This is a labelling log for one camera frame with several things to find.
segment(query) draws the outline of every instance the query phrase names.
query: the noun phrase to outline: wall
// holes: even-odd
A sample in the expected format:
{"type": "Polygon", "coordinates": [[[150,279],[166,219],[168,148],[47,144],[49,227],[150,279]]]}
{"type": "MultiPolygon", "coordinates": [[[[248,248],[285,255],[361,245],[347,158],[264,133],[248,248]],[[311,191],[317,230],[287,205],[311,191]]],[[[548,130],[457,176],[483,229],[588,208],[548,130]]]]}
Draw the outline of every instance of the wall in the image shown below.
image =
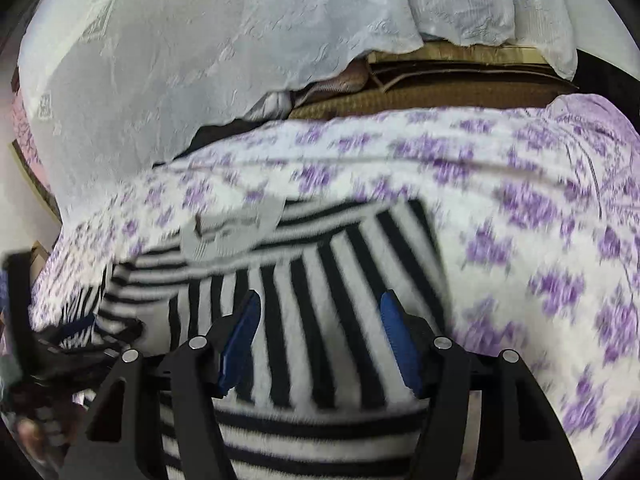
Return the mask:
{"type": "Polygon", "coordinates": [[[29,249],[37,240],[48,250],[60,224],[42,206],[10,151],[15,139],[11,118],[11,78],[24,33],[21,23],[0,54],[0,254],[29,249]]]}

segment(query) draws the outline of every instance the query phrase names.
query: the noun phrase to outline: metal pin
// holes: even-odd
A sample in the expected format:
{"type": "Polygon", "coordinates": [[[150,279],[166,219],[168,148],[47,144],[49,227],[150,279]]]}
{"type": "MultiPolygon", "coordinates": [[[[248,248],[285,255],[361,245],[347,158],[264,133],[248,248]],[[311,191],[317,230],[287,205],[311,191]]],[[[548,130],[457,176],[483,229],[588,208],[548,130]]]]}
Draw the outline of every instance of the metal pin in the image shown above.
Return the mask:
{"type": "Polygon", "coordinates": [[[513,350],[505,350],[502,352],[502,358],[508,363],[517,363],[520,360],[520,356],[513,350]]]}
{"type": "Polygon", "coordinates": [[[140,354],[138,354],[138,351],[132,348],[131,350],[127,350],[126,352],[124,352],[124,354],[122,354],[122,360],[126,363],[132,363],[138,358],[139,355],[140,354]]]}
{"type": "Polygon", "coordinates": [[[433,341],[433,344],[440,350],[449,350],[449,348],[451,348],[451,346],[453,345],[451,339],[449,339],[448,337],[437,337],[433,341]]]}
{"type": "Polygon", "coordinates": [[[197,350],[198,348],[204,348],[207,345],[207,338],[201,335],[197,335],[189,340],[190,348],[197,350]]]}

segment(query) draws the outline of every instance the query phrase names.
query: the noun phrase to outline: black and white striped garment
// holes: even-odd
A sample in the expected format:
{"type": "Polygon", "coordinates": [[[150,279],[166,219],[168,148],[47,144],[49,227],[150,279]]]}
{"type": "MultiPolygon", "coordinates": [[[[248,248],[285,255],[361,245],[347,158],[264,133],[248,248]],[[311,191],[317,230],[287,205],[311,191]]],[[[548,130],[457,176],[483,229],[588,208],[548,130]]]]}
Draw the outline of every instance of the black and white striped garment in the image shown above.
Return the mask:
{"type": "MultiPolygon", "coordinates": [[[[64,319],[93,309],[96,342],[141,319],[145,333],[134,346],[158,354],[206,333],[252,288],[262,317],[251,364],[214,400],[238,478],[401,478],[426,406],[402,382],[378,302],[392,288],[407,312],[442,332],[448,291],[427,209],[419,200],[275,209],[194,221],[109,269],[64,319]],[[275,220],[260,222],[261,214],[275,220]],[[254,230],[244,232],[249,224],[254,230]],[[207,225],[241,248],[207,247],[207,225]]],[[[161,394],[161,420],[169,477],[183,478],[169,393],[161,394]]]]}

